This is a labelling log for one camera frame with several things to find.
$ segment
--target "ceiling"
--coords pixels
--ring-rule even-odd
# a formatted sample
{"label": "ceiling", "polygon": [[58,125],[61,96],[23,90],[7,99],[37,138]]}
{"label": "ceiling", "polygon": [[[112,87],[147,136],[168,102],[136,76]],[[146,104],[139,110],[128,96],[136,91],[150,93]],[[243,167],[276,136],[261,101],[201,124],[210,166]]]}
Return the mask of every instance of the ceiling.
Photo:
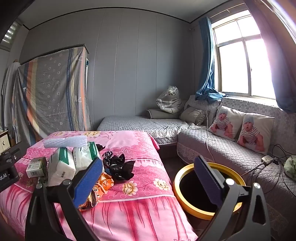
{"label": "ceiling", "polygon": [[131,7],[164,13],[191,22],[226,0],[35,0],[19,19],[33,28],[60,15],[98,7]]}

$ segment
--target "window blind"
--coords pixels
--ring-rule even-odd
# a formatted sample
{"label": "window blind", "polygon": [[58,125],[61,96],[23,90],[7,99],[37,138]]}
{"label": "window blind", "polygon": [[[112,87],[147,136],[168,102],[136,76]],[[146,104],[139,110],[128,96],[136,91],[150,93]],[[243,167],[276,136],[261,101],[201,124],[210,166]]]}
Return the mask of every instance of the window blind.
{"label": "window blind", "polygon": [[20,24],[17,23],[16,21],[11,25],[9,30],[7,30],[4,38],[2,39],[0,43],[0,48],[10,51],[13,41],[15,39],[16,33],[18,29],[20,28]]}

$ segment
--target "green bag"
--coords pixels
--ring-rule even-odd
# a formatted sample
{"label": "green bag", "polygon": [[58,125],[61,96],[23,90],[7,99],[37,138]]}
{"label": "green bag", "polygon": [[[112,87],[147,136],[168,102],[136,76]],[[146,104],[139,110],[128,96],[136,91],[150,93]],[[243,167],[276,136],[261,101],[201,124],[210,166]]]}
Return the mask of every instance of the green bag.
{"label": "green bag", "polygon": [[284,170],[288,177],[296,181],[296,156],[295,155],[290,156],[286,160],[284,165]]}

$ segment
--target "blue gripper pad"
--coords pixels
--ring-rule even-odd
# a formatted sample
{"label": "blue gripper pad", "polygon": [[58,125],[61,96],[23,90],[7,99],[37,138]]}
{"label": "blue gripper pad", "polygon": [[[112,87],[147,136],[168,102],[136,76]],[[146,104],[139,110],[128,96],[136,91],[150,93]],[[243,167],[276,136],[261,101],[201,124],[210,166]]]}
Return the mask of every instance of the blue gripper pad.
{"label": "blue gripper pad", "polygon": [[94,185],[103,173],[104,166],[103,161],[100,158],[95,159],[90,165],[91,166],[86,170],[86,173],[74,188],[73,203],[76,208],[85,203]]}
{"label": "blue gripper pad", "polygon": [[194,159],[194,171],[211,203],[220,208],[223,203],[222,191],[224,185],[214,173],[213,169],[202,157],[198,156]]}

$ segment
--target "tissue pack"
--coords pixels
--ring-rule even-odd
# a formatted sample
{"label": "tissue pack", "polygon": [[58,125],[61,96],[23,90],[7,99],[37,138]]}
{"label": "tissue pack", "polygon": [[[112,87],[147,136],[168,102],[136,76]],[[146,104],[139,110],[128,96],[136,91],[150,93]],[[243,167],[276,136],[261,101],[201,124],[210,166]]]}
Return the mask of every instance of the tissue pack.
{"label": "tissue pack", "polygon": [[58,148],[48,163],[48,186],[60,185],[63,180],[72,180],[76,168],[72,153],[66,148]]}
{"label": "tissue pack", "polygon": [[84,147],[74,147],[73,159],[75,163],[76,174],[79,171],[87,169],[91,162],[97,157],[102,160],[102,157],[94,142],[89,142],[87,146]]}

